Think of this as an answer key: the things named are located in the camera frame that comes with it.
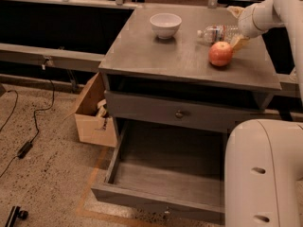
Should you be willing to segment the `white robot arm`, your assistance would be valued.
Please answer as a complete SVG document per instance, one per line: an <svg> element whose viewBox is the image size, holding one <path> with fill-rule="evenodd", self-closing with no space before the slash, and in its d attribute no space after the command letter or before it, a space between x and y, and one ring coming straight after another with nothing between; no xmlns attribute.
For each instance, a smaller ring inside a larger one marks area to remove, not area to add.
<svg viewBox="0 0 303 227"><path fill-rule="evenodd" d="M255 38L284 26L303 97L303 0L265 0L241 13L241 34ZM224 160L225 227L300 227L296 182L303 176L298 122L255 119L239 124Z"/></svg>

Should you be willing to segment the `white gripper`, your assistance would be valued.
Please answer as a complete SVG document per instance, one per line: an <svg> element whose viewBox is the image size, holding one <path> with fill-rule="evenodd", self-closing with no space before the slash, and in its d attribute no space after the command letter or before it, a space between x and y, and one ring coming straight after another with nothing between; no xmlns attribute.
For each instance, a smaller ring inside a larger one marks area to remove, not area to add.
<svg viewBox="0 0 303 227"><path fill-rule="evenodd" d="M261 34L261 31L257 28L254 22L254 10L256 6L251 5L246 7L229 6L226 9L238 19L238 29L243 35L235 35L230 44L234 51L241 50L249 42L249 38L256 38Z"/></svg>

